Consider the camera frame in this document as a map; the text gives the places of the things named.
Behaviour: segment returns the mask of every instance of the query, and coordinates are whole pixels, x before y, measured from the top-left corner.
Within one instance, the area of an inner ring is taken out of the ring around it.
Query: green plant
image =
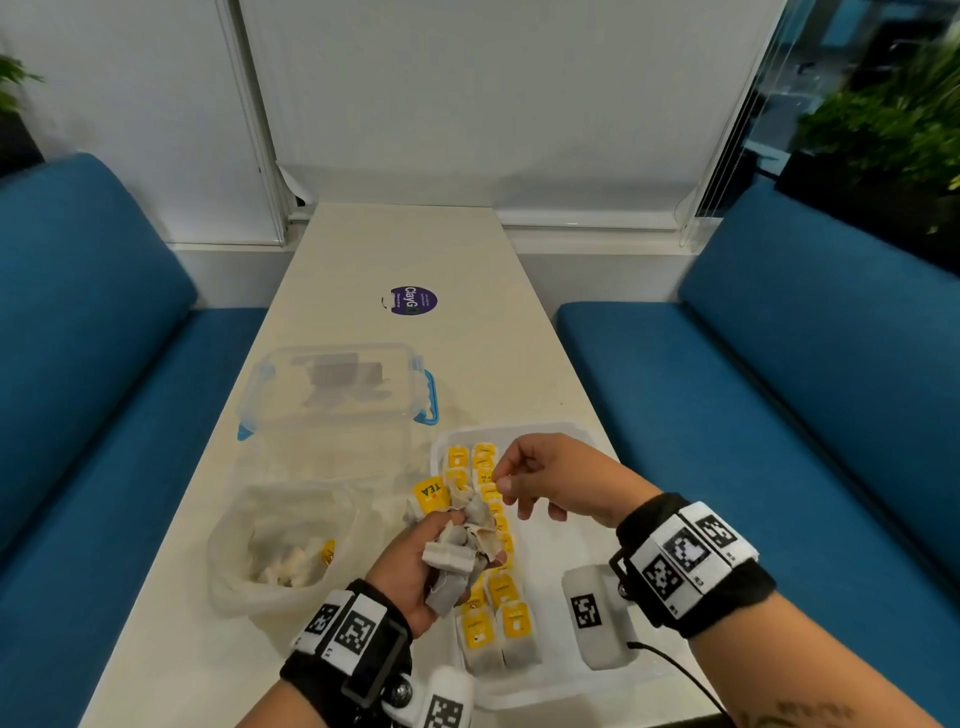
[[[800,119],[798,141],[864,179],[960,189],[960,45],[927,44],[888,82],[832,94]]]
[[[23,67],[23,63],[17,59],[12,59],[10,56],[0,54],[0,86],[4,83],[21,85],[28,79],[43,81],[38,75],[29,73],[27,69]],[[16,111],[17,108],[16,97],[8,91],[3,90],[3,88],[0,88],[0,113],[12,113]]]

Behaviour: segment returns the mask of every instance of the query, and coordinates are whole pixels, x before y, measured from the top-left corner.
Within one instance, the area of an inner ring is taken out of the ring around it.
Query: plastic bag
[[[225,617],[319,609],[334,589],[362,576],[384,544],[382,518],[342,481],[251,486],[217,523],[206,544],[210,601]],[[294,546],[336,541],[329,566],[318,561],[303,587],[257,581]]]

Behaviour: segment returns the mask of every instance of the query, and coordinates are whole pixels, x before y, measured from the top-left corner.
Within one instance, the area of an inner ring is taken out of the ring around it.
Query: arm
[[[393,539],[367,572],[367,582],[387,596],[406,618],[413,639],[437,621],[436,613],[424,601],[430,568],[423,562],[423,547],[440,536],[450,521],[459,525],[464,522],[464,514],[431,513]],[[468,596],[469,592],[464,594],[464,598]],[[327,728],[327,724],[296,688],[278,680],[237,728]]]
[[[518,438],[493,471],[522,520],[548,499],[616,527],[660,490],[565,435]],[[780,595],[740,609],[690,641],[694,657],[739,728],[933,728],[938,725],[882,675]]]

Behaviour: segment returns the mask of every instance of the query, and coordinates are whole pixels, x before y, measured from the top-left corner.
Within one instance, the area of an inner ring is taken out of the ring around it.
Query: planter box
[[[800,152],[777,190],[960,276],[960,195],[862,182],[830,158]]]
[[[19,114],[0,111],[0,177],[42,162],[43,155]]]

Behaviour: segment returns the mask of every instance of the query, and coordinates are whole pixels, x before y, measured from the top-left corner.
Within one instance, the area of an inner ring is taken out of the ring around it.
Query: white trash bag
[[[248,487],[207,541],[210,601],[224,617],[318,609],[367,572],[383,533],[346,483]]]

